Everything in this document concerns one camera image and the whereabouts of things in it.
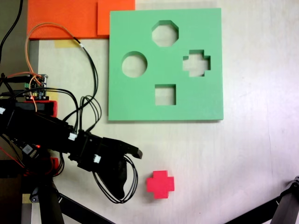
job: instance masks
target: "octagonal hole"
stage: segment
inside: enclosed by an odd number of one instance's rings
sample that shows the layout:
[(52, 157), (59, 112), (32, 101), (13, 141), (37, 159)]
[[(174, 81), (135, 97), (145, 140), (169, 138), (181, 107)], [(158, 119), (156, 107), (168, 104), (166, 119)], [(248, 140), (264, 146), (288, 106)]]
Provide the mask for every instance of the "octagonal hole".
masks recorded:
[(154, 25), (152, 39), (159, 47), (170, 47), (178, 40), (178, 27), (171, 20), (162, 20)]
[(122, 61), (122, 72), (131, 78), (142, 76), (148, 67), (146, 57), (138, 52), (131, 51), (127, 53)]

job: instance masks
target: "black tripod leg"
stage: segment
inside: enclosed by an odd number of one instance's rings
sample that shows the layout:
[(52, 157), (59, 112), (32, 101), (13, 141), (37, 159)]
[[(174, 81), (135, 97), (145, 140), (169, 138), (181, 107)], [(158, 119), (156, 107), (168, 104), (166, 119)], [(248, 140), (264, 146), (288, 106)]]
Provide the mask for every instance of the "black tripod leg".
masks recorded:
[(115, 224), (63, 194), (60, 194), (60, 197), (62, 213), (81, 224)]
[(50, 186), (41, 186), (38, 191), (42, 224), (64, 224), (57, 191)]
[(281, 198), (271, 224), (295, 224), (298, 212), (298, 197), (290, 192)]
[(263, 224), (272, 219), (278, 207), (279, 197), (239, 216), (226, 224)]

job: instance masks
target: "cross-shaped block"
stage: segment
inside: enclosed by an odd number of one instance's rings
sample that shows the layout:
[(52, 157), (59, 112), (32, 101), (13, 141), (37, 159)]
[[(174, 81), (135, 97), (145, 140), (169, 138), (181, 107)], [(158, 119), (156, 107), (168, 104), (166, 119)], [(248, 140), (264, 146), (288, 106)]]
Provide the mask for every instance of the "cross-shaped block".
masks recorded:
[(147, 191), (154, 193), (154, 199), (168, 198), (168, 192), (174, 191), (174, 177), (167, 175), (167, 170), (154, 171), (147, 179)]

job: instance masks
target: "yellow tape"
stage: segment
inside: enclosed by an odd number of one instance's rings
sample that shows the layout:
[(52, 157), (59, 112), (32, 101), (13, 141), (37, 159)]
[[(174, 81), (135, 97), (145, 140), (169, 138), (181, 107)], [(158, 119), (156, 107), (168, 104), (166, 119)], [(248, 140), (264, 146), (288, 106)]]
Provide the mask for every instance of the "yellow tape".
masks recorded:
[(54, 40), (55, 48), (80, 48), (75, 40)]
[(58, 101), (58, 92), (47, 92), (47, 96), (50, 100)]
[(23, 194), (22, 195), (22, 203), (23, 204), (31, 204), (30, 194)]

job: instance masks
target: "orange foam sheet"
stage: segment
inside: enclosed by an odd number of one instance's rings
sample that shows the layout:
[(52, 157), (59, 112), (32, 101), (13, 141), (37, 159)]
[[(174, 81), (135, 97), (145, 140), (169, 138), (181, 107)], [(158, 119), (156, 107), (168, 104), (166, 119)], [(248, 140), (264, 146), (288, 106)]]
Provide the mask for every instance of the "orange foam sheet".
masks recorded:
[[(97, 38), (98, 0), (28, 0), (27, 33), (37, 24), (54, 22), (77, 38)], [(60, 28), (44, 26), (30, 39), (71, 39)]]
[[(79, 39), (108, 38), (110, 11), (134, 10), (135, 0), (28, 0), (27, 33), (37, 24), (54, 22)], [(71, 39), (64, 30), (44, 26), (31, 40)]]
[(98, 36), (109, 38), (110, 12), (135, 10), (135, 0), (98, 0)]

